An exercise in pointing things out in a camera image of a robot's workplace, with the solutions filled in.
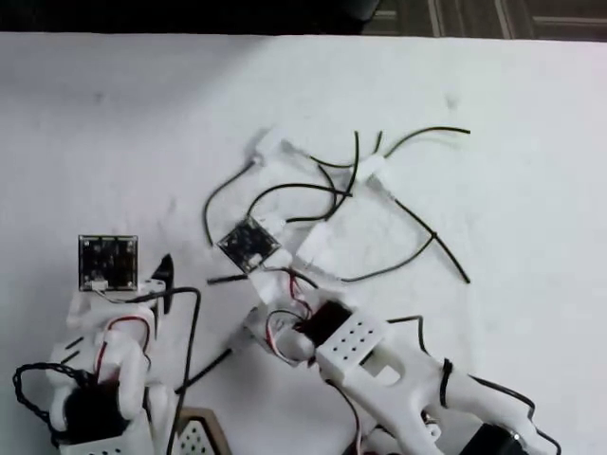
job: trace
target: white connector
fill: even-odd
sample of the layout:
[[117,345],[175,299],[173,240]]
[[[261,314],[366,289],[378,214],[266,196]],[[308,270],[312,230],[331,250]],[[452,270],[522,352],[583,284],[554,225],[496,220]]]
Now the white connector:
[[265,166],[268,161],[283,149],[285,132],[278,126],[273,126],[259,139],[253,149],[252,160],[255,164]]
[[386,159],[381,155],[371,155],[364,158],[360,161],[359,168],[357,169],[357,182],[365,183],[379,170],[383,169],[385,164]]

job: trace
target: black component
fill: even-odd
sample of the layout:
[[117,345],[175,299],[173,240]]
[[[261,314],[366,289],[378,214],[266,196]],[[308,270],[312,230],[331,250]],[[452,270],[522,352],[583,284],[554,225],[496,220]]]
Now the black component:
[[118,382],[75,389],[65,400],[67,439],[82,444],[120,436],[128,421],[120,415]]
[[[173,266],[173,258],[170,254],[167,254],[160,265],[152,275],[152,280],[160,280],[164,282],[165,289],[173,289],[173,282],[175,280],[175,267]],[[171,311],[171,304],[173,303],[173,294],[164,296],[164,314],[168,314]]]
[[215,277],[207,279],[207,284],[209,286],[213,286],[214,284],[222,284],[224,282],[241,282],[243,280],[248,280],[248,275],[229,275],[227,277]]
[[41,410],[38,406],[33,404],[29,399],[23,394],[23,380],[22,376],[25,372],[47,372],[52,371],[58,374],[64,374],[67,377],[72,378],[76,385],[79,388],[87,388],[91,387],[95,382],[95,376],[93,374],[86,372],[85,370],[75,370],[68,365],[62,365],[60,363],[28,363],[27,365],[22,365],[19,367],[15,374],[12,376],[12,385],[15,388],[15,395],[17,397],[17,401],[28,408],[31,412],[34,413],[36,417],[42,420],[48,430],[50,431],[50,442],[58,447],[60,441],[68,441],[68,432],[67,431],[58,431],[50,424],[50,415],[47,410]]
[[252,272],[281,245],[251,217],[245,218],[218,243],[245,273]]
[[338,301],[330,300],[298,326],[298,331],[306,335],[314,346],[321,346],[329,339],[341,325],[352,316],[348,310]]
[[108,291],[137,290],[137,236],[81,235],[78,259],[81,291],[92,291],[96,280],[106,280]]
[[460,455],[527,455],[509,431],[483,424]]

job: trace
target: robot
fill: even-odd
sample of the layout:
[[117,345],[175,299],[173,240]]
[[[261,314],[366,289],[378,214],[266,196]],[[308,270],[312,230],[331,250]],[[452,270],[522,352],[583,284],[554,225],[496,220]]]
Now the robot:
[[[542,439],[561,453],[558,443],[534,426],[532,402],[526,409],[513,400],[521,399],[518,393],[460,372],[448,360],[439,362],[424,346],[421,325],[417,347],[347,294],[286,265],[286,255],[261,264],[265,258],[250,247],[250,239],[258,239],[251,229],[260,227],[248,222],[248,233],[240,229],[239,242],[245,239],[249,249],[247,254],[238,249],[239,260],[254,261],[248,278],[272,280],[264,282],[261,303],[238,336],[293,367],[318,364],[322,380],[342,394],[357,417],[350,453],[443,455],[435,444],[441,435],[437,416],[447,407],[485,422],[462,455],[554,453]],[[268,254],[277,249],[256,242],[271,249]],[[13,377],[17,399],[46,422],[62,455],[230,454],[214,417],[183,409],[184,391],[177,395],[149,373],[172,295],[193,291],[173,288],[173,274],[167,256],[150,279],[139,281],[136,237],[80,238],[80,288],[67,314],[69,337],[54,346],[48,363],[23,366]],[[281,277],[288,278],[288,293],[279,292],[285,289]],[[397,375],[389,384],[377,380],[386,368]],[[23,395],[21,375],[28,370],[46,370],[54,388],[49,412]],[[189,361],[184,383],[188,378]],[[363,434],[353,403],[377,422],[375,429]],[[190,417],[183,420],[186,414]]]

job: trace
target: tangled wires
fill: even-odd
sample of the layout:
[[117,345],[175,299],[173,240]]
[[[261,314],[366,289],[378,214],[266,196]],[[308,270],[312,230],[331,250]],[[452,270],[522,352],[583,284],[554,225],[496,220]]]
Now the tangled wires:
[[30,371],[53,371],[59,374],[64,374],[67,377],[71,377],[76,381],[76,385],[82,389],[87,388],[96,383],[95,376],[89,372],[84,370],[76,370],[67,365],[63,365],[61,363],[46,363],[46,362],[38,362],[38,363],[30,363],[27,365],[22,365],[17,368],[15,374],[12,376],[12,385],[15,388],[15,395],[17,397],[17,401],[28,408],[33,414],[42,420],[48,430],[50,431],[50,442],[55,446],[59,446],[59,442],[63,440],[67,433],[64,431],[58,431],[50,423],[50,414],[46,410],[41,410],[38,406],[33,404],[23,393],[23,380],[22,375],[25,372]]

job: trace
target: black plastic piece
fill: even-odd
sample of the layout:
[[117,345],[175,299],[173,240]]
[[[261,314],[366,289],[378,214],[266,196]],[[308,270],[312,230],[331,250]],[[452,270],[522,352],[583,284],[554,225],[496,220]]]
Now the black plastic piece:
[[[152,280],[160,280],[164,282],[164,288],[168,291],[173,289],[173,283],[175,281],[175,267],[173,265],[173,258],[170,254],[167,254],[160,265],[152,275]],[[173,295],[165,296],[164,298],[164,314],[167,315],[171,311],[171,305],[173,304]]]
[[67,440],[82,444],[120,436],[128,421],[120,415],[118,382],[104,382],[75,389],[67,397],[64,415]]
[[297,330],[310,338],[314,346],[321,346],[329,339],[352,312],[338,301],[329,300],[312,317],[299,325]]
[[106,280],[106,291],[135,291],[138,280],[137,236],[81,235],[78,239],[78,285]]
[[238,223],[217,245],[247,274],[281,247],[274,237],[250,217]]
[[483,424],[460,455],[527,455],[509,431]]

